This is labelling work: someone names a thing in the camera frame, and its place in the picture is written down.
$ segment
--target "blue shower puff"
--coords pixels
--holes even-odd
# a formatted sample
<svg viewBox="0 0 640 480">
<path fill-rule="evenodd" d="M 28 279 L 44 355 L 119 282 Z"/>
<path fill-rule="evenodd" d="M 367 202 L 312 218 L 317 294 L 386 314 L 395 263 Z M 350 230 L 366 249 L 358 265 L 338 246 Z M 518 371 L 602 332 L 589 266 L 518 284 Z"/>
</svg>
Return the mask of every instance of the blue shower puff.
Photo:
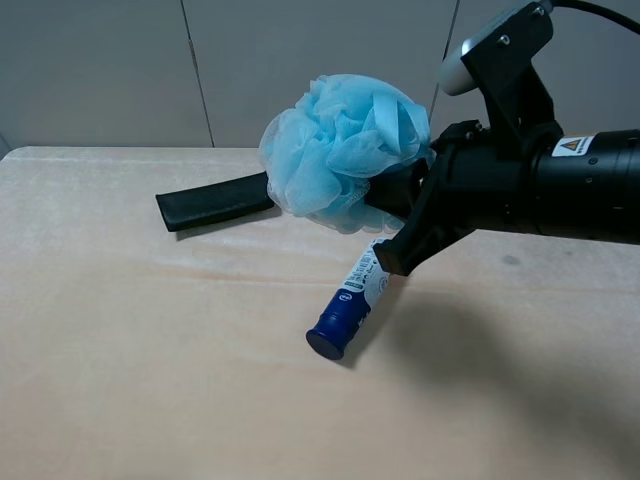
<svg viewBox="0 0 640 480">
<path fill-rule="evenodd" d="M 269 195 L 285 211 L 341 233 L 402 227 L 364 203 L 369 178 L 428 157 L 427 111 L 388 83 L 321 76 L 260 141 Z"/>
</svg>

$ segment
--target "screw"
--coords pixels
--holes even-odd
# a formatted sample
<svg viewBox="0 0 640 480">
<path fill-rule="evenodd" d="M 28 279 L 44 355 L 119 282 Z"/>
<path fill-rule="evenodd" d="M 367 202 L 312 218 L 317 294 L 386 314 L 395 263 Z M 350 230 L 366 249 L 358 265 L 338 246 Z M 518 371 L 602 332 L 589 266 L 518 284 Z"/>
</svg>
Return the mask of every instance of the screw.
<svg viewBox="0 0 640 480">
<path fill-rule="evenodd" d="M 507 35 L 501 35 L 498 39 L 498 45 L 508 47 L 511 44 L 511 39 Z"/>
</svg>

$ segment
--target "table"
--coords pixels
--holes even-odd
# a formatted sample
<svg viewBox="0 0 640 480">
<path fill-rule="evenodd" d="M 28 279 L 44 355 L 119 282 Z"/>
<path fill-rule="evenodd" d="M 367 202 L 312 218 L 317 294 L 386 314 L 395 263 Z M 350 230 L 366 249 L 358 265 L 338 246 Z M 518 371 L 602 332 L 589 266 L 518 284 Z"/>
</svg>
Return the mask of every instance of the table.
<svg viewBox="0 0 640 480">
<path fill-rule="evenodd" d="M 304 334 L 373 238 L 287 214 L 165 230 L 252 149 L 0 162 L 0 478 L 637 479 L 640 248 L 476 232 L 341 364 Z"/>
</svg>

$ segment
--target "black rubber handle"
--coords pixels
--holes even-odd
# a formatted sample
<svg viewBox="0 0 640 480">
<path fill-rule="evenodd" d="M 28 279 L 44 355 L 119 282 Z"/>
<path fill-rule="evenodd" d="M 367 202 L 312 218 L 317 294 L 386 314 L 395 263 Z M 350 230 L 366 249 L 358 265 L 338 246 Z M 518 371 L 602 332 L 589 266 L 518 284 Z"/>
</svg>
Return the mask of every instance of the black rubber handle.
<svg viewBox="0 0 640 480">
<path fill-rule="evenodd" d="M 274 206 L 267 195 L 266 172 L 227 182 L 156 195 L 167 230 L 188 228 L 244 217 Z"/>
</svg>

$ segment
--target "yellow warning triangle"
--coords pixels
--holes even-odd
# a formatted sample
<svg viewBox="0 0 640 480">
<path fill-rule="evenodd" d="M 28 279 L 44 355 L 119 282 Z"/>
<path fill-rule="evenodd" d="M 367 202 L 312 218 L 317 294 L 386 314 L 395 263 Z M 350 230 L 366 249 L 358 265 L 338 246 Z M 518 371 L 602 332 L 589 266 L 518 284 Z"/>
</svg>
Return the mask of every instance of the yellow warning triangle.
<svg viewBox="0 0 640 480">
<path fill-rule="evenodd" d="M 580 145 L 580 140 L 573 140 L 572 142 L 563 143 L 560 146 L 575 152 L 578 149 L 578 145 Z"/>
</svg>

